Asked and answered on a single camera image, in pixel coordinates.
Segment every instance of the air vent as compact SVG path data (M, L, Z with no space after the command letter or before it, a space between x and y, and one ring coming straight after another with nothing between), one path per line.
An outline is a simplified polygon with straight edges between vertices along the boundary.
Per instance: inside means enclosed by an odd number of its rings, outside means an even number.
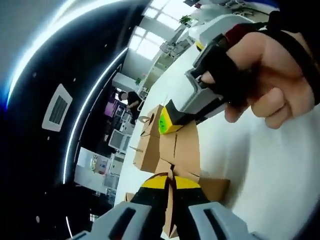
M64 86L60 84L56 88L48 108L46 109L42 122L42 128L60 132L71 102L72 97L64 88Z

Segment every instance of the ceiling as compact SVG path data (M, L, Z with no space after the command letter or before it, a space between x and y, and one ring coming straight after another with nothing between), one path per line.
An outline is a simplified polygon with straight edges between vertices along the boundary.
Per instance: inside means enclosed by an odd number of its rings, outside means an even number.
M7 223L19 228L11 233L13 238L32 235L32 239L44 236L63 239L68 237L65 211L69 209L69 215L77 214L80 218L79 201L85 201L86 190L75 190L73 185L73 160L80 131L100 90L126 54L109 69L84 108L70 144L66 184L62 186L71 131L97 79L128 46L134 26L139 25L148 3L149 0L127 0L78 17L49 38L23 70L7 109L1 111L2 195L6 196L3 205ZM72 103L61 131L55 132L43 129L42 122L59 84L72 96ZM40 216L40 223L42 219L53 220L41 225L36 216ZM59 224L59 230L54 231L53 225ZM70 225L80 229L75 223Z

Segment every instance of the computer monitor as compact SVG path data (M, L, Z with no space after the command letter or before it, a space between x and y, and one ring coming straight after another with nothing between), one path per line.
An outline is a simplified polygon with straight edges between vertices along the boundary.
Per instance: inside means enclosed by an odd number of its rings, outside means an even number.
M120 153L125 154L127 152L130 138L131 138L131 135L114 129L108 145L118 150Z

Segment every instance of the white table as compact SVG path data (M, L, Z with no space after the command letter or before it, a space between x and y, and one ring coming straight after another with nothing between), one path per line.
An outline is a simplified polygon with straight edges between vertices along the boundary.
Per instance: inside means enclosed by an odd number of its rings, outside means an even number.
M191 46L151 88L141 114L168 102L186 81L184 73L198 55ZM136 147L142 123L134 128L130 146ZM278 130L247 110L237 123L220 113L197 126L200 167L204 174L231 180L226 205L271 240L292 239L306 222L320 195L320 108L292 120ZM135 193L152 174L133 165L135 151L126 152L115 203Z

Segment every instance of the hand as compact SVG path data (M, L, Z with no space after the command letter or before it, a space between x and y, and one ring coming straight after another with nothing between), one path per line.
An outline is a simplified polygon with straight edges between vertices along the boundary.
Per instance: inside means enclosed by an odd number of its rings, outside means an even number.
M289 33L311 55L299 33ZM225 119L236 122L251 106L252 112L265 119L269 128L278 129L289 120L311 111L315 105L312 89L293 57L277 41L259 32L252 32L229 49L227 55L239 70L258 66L256 89L248 96L245 107L238 109L227 105ZM207 84L215 81L209 72L201 80Z

